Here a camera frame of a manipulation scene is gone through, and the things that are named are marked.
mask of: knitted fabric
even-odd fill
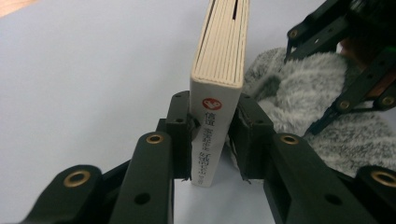
[[[283,60],[285,49],[258,56],[245,74],[243,92],[255,98],[277,133],[303,136],[331,168],[354,176],[364,165],[396,170],[396,137],[376,113],[340,116],[318,135],[305,134],[359,70],[338,54]]]

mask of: fuzzy gray fabric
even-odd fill
[[[243,92],[255,98],[277,133],[304,136],[359,70],[334,53],[283,63],[285,49],[259,55],[245,74]],[[396,170],[396,137],[376,113],[347,114],[304,138],[325,163],[354,176],[364,165]]]

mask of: white table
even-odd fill
[[[23,220],[65,168],[132,157],[189,89],[207,2],[40,0],[0,19],[0,223]],[[246,67],[322,2],[252,0]],[[175,207],[180,224],[274,223],[228,155],[213,187],[176,181]]]

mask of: gray towel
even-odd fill
[[[255,98],[278,133],[304,136],[359,70],[334,53],[283,64],[285,49],[259,55],[245,74],[243,92]],[[396,170],[396,137],[376,113],[341,116],[320,134],[304,138],[333,169],[354,176],[364,165]]]

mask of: brass screw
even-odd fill
[[[348,109],[350,106],[350,102],[349,101],[343,101],[340,103],[340,108],[341,109]]]
[[[395,103],[395,98],[393,96],[387,96],[382,99],[383,105],[393,105]]]
[[[292,30],[289,33],[289,37],[290,38],[295,38],[297,36],[297,34],[298,34],[298,30]]]
[[[64,179],[64,185],[68,188],[75,188],[87,182],[90,177],[91,174],[88,171],[75,171]]]
[[[378,183],[396,188],[396,176],[383,171],[372,171],[371,177]]]
[[[289,145],[297,145],[299,143],[298,139],[291,135],[282,135],[280,140]]]
[[[159,134],[152,134],[146,139],[146,141],[150,144],[159,144],[161,141],[163,141],[163,136]]]

